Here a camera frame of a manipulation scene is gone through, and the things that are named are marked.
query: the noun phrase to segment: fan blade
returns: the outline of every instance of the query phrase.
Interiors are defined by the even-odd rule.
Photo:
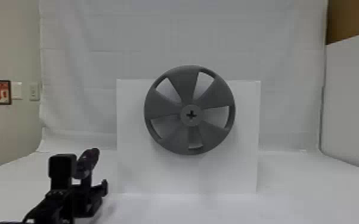
[[[184,152],[182,154],[187,154],[189,148],[188,127],[179,125],[169,136],[161,139],[160,144],[176,153]]]
[[[199,66],[183,66],[172,69],[166,74],[184,105],[191,104],[193,101],[199,69]]]
[[[199,124],[199,132],[203,146],[214,148],[228,135],[229,130],[202,121]]]
[[[202,109],[225,107],[234,105],[233,94],[222,79],[216,78],[196,101]]]
[[[159,117],[179,114],[181,105],[173,102],[156,89],[150,89],[146,96],[144,113],[146,119],[156,119]]]

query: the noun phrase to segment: fan hub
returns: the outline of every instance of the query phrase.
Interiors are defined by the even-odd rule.
[[[203,111],[194,104],[186,105],[181,110],[181,121],[188,127],[197,126],[203,120]]]

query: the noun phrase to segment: cross-shaped hole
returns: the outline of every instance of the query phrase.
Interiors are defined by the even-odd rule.
[[[190,120],[192,120],[194,117],[197,117],[196,114],[194,114],[193,110],[191,110],[188,114],[186,114],[187,117],[189,117]]]

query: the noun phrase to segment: light switch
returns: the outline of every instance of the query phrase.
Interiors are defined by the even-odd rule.
[[[39,83],[31,82],[29,84],[29,100],[31,101],[39,101],[41,99],[40,91],[39,91]]]
[[[12,99],[22,99],[22,82],[11,82]]]

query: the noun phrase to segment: wooden panel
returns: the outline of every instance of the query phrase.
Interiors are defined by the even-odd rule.
[[[359,0],[329,0],[327,43],[359,35]]]

